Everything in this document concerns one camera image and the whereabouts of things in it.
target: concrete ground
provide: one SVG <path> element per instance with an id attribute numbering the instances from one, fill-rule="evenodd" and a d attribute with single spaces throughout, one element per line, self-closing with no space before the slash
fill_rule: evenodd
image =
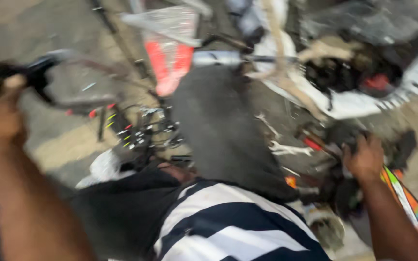
<path id="1" fill-rule="evenodd" d="M 223 1 L 207 1 L 224 14 Z M 123 1 L 106 1 L 114 10 L 124 10 Z M 219 22 L 225 25 L 224 33 L 237 36 L 230 26 L 228 18 L 219 15 Z M 140 45 L 139 34 L 121 26 L 123 36 L 133 48 L 138 58 L 146 58 Z M 112 38 L 90 11 L 86 1 L 78 0 L 0 0 L 0 60 L 14 59 L 30 62 L 46 51 L 73 48 L 112 63 L 124 63 L 120 50 Z M 216 43 L 210 49 L 227 49 Z M 81 89 L 90 83 L 98 82 L 99 76 L 88 70 L 68 69 L 67 72 L 55 71 L 55 81 L 50 87 L 56 96 L 70 97 L 82 93 Z M 127 93 L 128 102 L 151 104 L 152 100 L 145 92 L 133 86 L 118 85 L 113 82 L 97 84 L 88 90 L 88 94 L 115 92 L 122 89 Z M 283 145 L 303 146 L 293 137 L 296 127 L 312 118 L 303 110 L 295 107 L 281 96 L 270 91 L 261 83 L 249 85 L 254 111 L 263 112 L 282 138 Z M 89 165 L 101 152 L 113 147 L 117 142 L 113 135 L 106 132 L 106 141 L 96 141 L 98 122 L 78 116 L 66 116 L 62 111 L 53 110 L 40 103 L 32 94 L 22 99 L 22 108 L 27 113 L 30 138 L 27 149 L 40 167 L 68 186 L 74 186 L 89 174 Z M 383 138 L 394 139 L 407 128 L 414 128 L 418 137 L 418 99 L 385 114 L 351 120 L 363 124 Z M 260 127 L 268 133 L 262 124 Z M 305 171 L 316 157 L 282 156 L 279 162 L 291 169 Z M 418 195 L 418 151 L 410 160 L 409 171 L 404 183 Z M 337 258 L 355 254 L 365 254 L 368 248 L 358 239 L 349 239 L 351 245 L 337 253 Z"/>

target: fingers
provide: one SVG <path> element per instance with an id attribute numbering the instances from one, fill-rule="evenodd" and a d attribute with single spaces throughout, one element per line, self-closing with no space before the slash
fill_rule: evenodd
<path id="1" fill-rule="evenodd" d="M 368 144 L 367 144 L 367 140 L 366 140 L 366 138 L 364 137 L 364 135 L 362 135 L 362 134 L 360 134 L 358 137 L 357 137 L 357 151 L 359 151 L 361 148 L 365 148 L 365 147 L 367 147 L 368 146 Z"/>
<path id="2" fill-rule="evenodd" d="M 348 145 L 343 144 L 342 145 L 342 149 L 343 149 L 343 163 L 348 163 L 349 161 L 351 161 L 352 155 L 351 155 L 351 149 L 349 148 Z"/>
<path id="3" fill-rule="evenodd" d="M 4 92 L 0 98 L 0 102 L 6 103 L 11 108 L 17 107 L 20 94 L 26 86 L 26 78 L 17 74 L 4 80 Z"/>
<path id="4" fill-rule="evenodd" d="M 379 149 L 382 147 L 382 141 L 380 140 L 379 137 L 377 137 L 374 134 L 369 135 L 367 142 L 369 143 L 369 146 L 373 149 Z"/>

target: debris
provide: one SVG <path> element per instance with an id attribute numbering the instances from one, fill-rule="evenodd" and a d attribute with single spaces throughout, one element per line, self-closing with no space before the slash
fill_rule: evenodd
<path id="1" fill-rule="evenodd" d="M 298 177 L 300 177 L 300 176 L 301 176 L 301 175 L 299 175 L 297 172 L 292 171 L 291 169 L 288 169 L 287 167 L 283 167 L 283 166 L 282 166 L 282 168 L 283 168 L 283 169 L 288 170 L 289 172 L 293 173 L 294 175 L 296 175 L 296 176 L 298 176 Z"/>
<path id="2" fill-rule="evenodd" d="M 88 86 L 86 86 L 86 87 L 82 90 L 82 92 L 84 92 L 84 91 L 86 91 L 86 90 L 90 89 L 91 87 L 93 87 L 93 86 L 95 86 L 95 85 L 96 85 L 96 83 L 89 84 Z"/>

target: cloth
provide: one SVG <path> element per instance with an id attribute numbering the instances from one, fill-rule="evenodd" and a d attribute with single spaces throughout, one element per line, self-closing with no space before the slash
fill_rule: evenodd
<path id="1" fill-rule="evenodd" d="M 292 208 L 207 180 L 179 194 L 154 250 L 162 261 L 329 260 Z"/>
<path id="2" fill-rule="evenodd" d="M 242 75 L 225 66 L 192 69 L 175 92 L 175 120 L 206 179 L 233 182 L 268 199 L 298 198 L 259 131 Z"/>

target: brake lever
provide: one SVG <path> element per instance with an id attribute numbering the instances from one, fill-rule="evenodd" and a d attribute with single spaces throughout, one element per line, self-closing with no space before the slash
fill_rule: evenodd
<path id="1" fill-rule="evenodd" d="M 54 56 L 42 56 L 35 62 L 28 65 L 13 65 L 9 63 L 0 63 L 0 95 L 4 79 L 16 74 L 25 76 L 27 86 L 32 87 L 46 103 L 55 105 L 55 101 L 45 91 L 45 87 L 49 84 L 49 78 L 46 72 L 59 64 Z"/>

